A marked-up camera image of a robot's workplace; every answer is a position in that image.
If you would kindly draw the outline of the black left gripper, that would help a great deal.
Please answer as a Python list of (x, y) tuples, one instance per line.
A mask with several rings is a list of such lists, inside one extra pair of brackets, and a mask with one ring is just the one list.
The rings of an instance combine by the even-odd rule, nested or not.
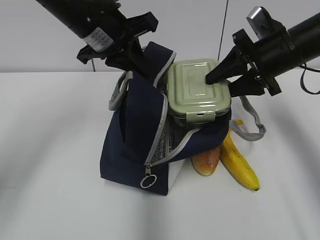
[(82, 27), (86, 46), (77, 59), (86, 64), (92, 59), (105, 60), (108, 67), (133, 71), (145, 78), (153, 74), (152, 61), (145, 55), (139, 37), (155, 32), (159, 21), (147, 12), (126, 18), (117, 8), (111, 11), (99, 10), (88, 16)]

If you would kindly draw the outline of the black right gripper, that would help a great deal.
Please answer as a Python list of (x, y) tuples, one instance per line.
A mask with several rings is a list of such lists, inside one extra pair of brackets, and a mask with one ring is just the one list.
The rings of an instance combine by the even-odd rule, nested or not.
[(276, 32), (257, 42), (253, 42), (244, 29), (234, 33), (232, 38), (235, 46), (205, 76), (205, 83), (212, 85), (242, 75), (228, 84), (232, 98), (261, 96), (265, 90), (275, 96), (282, 92), (276, 77), (304, 63), (293, 39), (281, 24), (276, 25)]

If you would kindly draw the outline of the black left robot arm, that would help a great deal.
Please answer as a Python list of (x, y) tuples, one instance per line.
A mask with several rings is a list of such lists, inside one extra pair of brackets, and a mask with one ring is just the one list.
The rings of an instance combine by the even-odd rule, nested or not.
[(139, 37), (154, 33), (159, 21), (152, 12), (127, 18), (117, 0), (40, 0), (38, 3), (82, 39), (77, 59), (86, 64), (101, 59), (112, 68), (151, 74), (151, 64)]

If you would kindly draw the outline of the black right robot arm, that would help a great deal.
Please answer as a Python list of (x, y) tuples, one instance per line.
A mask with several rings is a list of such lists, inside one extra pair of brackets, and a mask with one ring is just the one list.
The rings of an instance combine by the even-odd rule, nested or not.
[(235, 32), (234, 47), (205, 76), (208, 85), (237, 77), (228, 85), (231, 97), (261, 96), (266, 91), (271, 96), (280, 94), (277, 76), (320, 56), (319, 14), (290, 29), (262, 6), (255, 7), (246, 19), (258, 40), (253, 42), (244, 29)]

